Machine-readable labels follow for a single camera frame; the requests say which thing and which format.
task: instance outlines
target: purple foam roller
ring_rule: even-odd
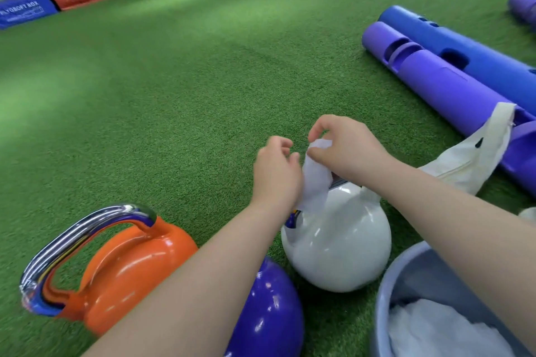
[[[508,0],[508,7],[520,20],[536,25],[536,0]]]
[[[455,68],[383,22],[362,37],[363,46],[464,136],[477,131],[508,99]],[[501,165],[536,196],[536,117],[517,107]]]

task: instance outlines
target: person's right hand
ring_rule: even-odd
[[[322,138],[332,140],[331,147],[313,147],[307,155],[347,181],[371,187],[374,175],[396,161],[363,123],[325,114],[312,126],[309,142],[326,130],[329,132]]]

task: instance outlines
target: hand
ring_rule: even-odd
[[[325,130],[329,132],[322,138],[332,140],[331,147],[313,147],[307,155],[354,184],[372,187],[376,172],[396,161],[363,123],[349,117],[325,114],[312,126],[309,142],[312,143]]]
[[[251,203],[280,207],[289,214],[301,196],[303,174],[300,154],[291,152],[292,141],[272,136],[261,148],[253,166],[253,197]]]

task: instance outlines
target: forearm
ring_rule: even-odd
[[[222,356],[262,260],[291,210],[283,207],[244,209],[84,357]]]
[[[371,185],[535,352],[536,228],[398,161]]]

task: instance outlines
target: green carpet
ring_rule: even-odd
[[[81,324],[20,306],[23,268],[102,206],[135,201],[202,245],[250,198],[267,137],[294,140],[323,113],[365,122],[395,156],[423,165],[461,137],[374,58],[367,25],[401,4],[536,65],[536,38],[507,0],[106,0],[0,33],[0,355],[67,357]],[[482,191],[512,212],[533,204],[500,171]],[[392,258],[419,241],[387,204]],[[70,261],[75,288],[105,237]],[[285,266],[306,318],[304,356],[367,354],[377,283],[320,291]]]

